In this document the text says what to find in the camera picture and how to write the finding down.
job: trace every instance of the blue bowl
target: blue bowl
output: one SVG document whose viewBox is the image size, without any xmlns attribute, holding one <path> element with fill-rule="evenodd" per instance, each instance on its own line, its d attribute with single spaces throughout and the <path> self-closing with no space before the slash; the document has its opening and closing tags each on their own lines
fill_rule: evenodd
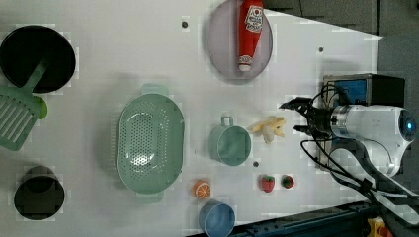
<svg viewBox="0 0 419 237">
<path fill-rule="evenodd" d="M 228 236 L 234 228 L 234 210 L 217 200 L 209 200 L 200 211 L 200 226 L 209 237 Z"/>
</svg>

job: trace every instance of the red ketchup bottle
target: red ketchup bottle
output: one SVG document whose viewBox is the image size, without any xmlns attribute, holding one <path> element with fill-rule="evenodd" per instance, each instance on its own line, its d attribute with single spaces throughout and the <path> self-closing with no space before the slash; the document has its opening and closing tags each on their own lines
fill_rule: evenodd
<svg viewBox="0 0 419 237">
<path fill-rule="evenodd" d="M 240 71 L 250 71 L 263 23 L 262 0 L 244 0 L 238 22 L 238 63 Z"/>
</svg>

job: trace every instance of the green spatula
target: green spatula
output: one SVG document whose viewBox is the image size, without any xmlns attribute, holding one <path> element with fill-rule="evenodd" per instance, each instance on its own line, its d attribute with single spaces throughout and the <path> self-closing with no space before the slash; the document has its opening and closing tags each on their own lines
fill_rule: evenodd
<svg viewBox="0 0 419 237">
<path fill-rule="evenodd" d="M 43 77 L 54 56 L 54 49 L 47 51 L 24 87 L 0 87 L 1 146 L 14 151 L 19 150 L 37 119 L 44 118 L 45 102 L 41 98 L 34 97 L 32 91 Z"/>
</svg>

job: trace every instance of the white table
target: white table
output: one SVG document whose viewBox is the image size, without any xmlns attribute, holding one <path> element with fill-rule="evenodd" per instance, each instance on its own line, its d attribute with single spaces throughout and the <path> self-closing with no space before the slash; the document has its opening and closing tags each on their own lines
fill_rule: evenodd
<svg viewBox="0 0 419 237">
<path fill-rule="evenodd" d="M 268 68 L 248 83 L 225 80 L 207 56 L 203 28 L 222 1 L 9 0 L 0 3 L 2 37 L 16 24 L 53 24 L 71 39 L 78 72 L 61 90 L 42 95 L 49 114 L 18 152 L 0 149 L 0 236 L 182 236 L 201 233 L 205 204 L 191 195 L 205 178 L 212 198 L 230 204 L 236 225 L 363 199 L 315 168 L 293 131 L 304 123 L 278 106 L 312 97 L 324 74 L 377 72 L 379 38 L 266 11 L 274 34 Z M 189 22 L 183 30 L 182 20 Z M 115 167 L 116 126 L 123 107 L 146 82 L 168 86 L 186 120 L 184 167 L 159 203 L 142 204 Z M 286 138 L 271 145 L 252 136 L 249 159 L 227 167 L 207 155 L 207 136 L 221 115 L 243 127 L 267 116 L 286 118 Z M 253 162 L 260 162 L 258 168 Z M 13 205 L 23 174 L 45 165 L 66 189 L 61 211 L 24 221 Z M 265 194 L 258 177 L 292 174 L 291 190 Z"/>
</svg>

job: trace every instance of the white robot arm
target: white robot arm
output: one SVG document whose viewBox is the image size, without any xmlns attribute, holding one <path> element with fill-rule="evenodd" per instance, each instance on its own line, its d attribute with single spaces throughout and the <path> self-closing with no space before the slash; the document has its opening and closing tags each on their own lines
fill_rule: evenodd
<svg viewBox="0 0 419 237">
<path fill-rule="evenodd" d="M 296 98 L 281 108 L 298 111 L 307 118 L 307 126 L 295 126 L 295 130 L 315 140 L 338 138 L 329 154 L 336 162 L 329 159 L 332 177 L 379 202 L 408 226 L 419 227 L 419 197 L 391 178 L 399 171 L 403 154 L 415 139 L 412 115 L 403 108 L 387 106 L 318 109 L 312 101 Z"/>
</svg>

